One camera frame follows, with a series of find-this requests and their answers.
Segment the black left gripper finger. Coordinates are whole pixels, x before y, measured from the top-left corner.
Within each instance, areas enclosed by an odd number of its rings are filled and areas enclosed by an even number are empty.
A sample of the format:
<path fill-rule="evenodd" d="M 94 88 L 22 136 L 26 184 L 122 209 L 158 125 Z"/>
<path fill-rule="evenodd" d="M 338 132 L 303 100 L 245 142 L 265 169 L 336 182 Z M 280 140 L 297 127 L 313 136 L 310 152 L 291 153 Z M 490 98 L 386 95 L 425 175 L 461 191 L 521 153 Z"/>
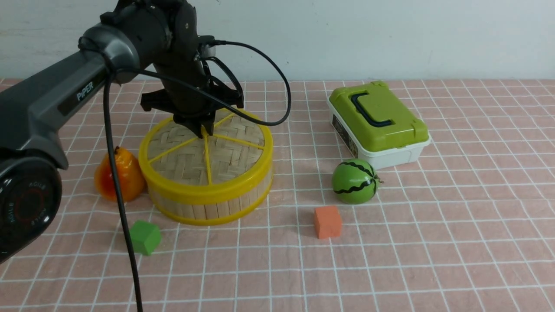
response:
<path fill-rule="evenodd" d="M 205 128 L 208 136 L 214 134 L 214 122 L 216 114 L 207 114 L 202 117 L 202 126 Z"/>

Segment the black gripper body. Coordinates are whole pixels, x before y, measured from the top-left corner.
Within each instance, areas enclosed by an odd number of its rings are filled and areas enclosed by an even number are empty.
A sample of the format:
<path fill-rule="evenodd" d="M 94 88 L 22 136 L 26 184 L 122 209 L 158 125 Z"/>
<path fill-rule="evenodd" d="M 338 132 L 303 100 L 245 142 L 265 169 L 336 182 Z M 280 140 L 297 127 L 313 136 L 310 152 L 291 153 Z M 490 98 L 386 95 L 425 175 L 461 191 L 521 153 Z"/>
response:
<path fill-rule="evenodd" d="M 201 95 L 201 91 L 238 108 L 244 107 L 243 90 L 230 69 L 222 61 L 216 60 L 234 83 L 234 89 L 227 87 L 210 73 L 204 59 L 197 59 L 212 36 L 197 34 L 196 8 L 185 0 L 155 0 L 153 4 L 168 14 L 172 45 L 168 52 L 159 56 L 154 67 L 158 74 L 172 77 L 176 82 L 163 79 L 164 89 L 145 93 L 141 96 L 141 107 L 149 112 L 158 109 L 186 118 L 196 118 L 215 114 L 222 105 Z"/>

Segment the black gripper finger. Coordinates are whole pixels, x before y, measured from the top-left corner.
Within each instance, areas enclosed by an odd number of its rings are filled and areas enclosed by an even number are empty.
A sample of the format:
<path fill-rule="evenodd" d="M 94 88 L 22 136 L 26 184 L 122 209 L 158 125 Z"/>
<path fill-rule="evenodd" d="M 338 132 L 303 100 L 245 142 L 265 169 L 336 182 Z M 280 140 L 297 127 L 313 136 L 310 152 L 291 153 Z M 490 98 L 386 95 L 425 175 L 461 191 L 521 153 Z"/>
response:
<path fill-rule="evenodd" d="M 186 118 L 181 115 L 174 115 L 173 122 L 186 127 L 198 138 L 202 138 L 202 123 L 196 118 Z"/>

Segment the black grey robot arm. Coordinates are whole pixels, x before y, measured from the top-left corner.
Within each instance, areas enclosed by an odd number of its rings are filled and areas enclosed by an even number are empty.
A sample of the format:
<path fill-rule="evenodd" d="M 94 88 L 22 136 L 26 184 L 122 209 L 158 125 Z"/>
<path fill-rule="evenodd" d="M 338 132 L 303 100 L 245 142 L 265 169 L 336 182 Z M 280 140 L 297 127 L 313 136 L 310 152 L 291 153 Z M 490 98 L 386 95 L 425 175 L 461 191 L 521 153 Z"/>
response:
<path fill-rule="evenodd" d="M 78 41 L 78 51 L 1 93 L 1 261 L 37 239 L 61 203 L 60 169 L 68 168 L 59 130 L 103 87 L 121 85 L 154 65 L 163 89 L 141 97 L 144 110 L 171 113 L 200 136 L 213 131 L 226 104 L 244 106 L 212 76 L 212 36 L 199 36 L 196 8 L 185 0 L 120 0 Z"/>

